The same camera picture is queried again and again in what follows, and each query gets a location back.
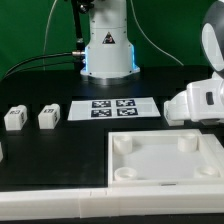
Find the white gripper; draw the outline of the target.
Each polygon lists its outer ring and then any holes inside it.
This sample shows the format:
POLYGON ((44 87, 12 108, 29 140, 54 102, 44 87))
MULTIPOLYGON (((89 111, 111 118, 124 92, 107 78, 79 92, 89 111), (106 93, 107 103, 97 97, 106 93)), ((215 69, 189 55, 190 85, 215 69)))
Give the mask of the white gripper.
POLYGON ((189 83, 170 100, 168 110, 171 120, 224 123, 224 78, 214 72, 209 79, 189 83))

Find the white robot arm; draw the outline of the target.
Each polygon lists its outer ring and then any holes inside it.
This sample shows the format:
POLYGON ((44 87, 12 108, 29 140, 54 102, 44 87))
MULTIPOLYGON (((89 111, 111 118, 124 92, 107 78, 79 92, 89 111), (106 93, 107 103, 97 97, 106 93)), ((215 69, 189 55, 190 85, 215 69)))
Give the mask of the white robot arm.
MULTIPOLYGON (((85 47, 81 75, 103 85, 119 83, 138 73, 134 47, 127 38, 126 3, 131 0, 87 0, 91 38, 85 47)), ((177 125, 214 120, 224 123, 224 0, 208 9, 201 31, 203 53, 212 77, 192 82, 164 103, 164 116, 177 125)))

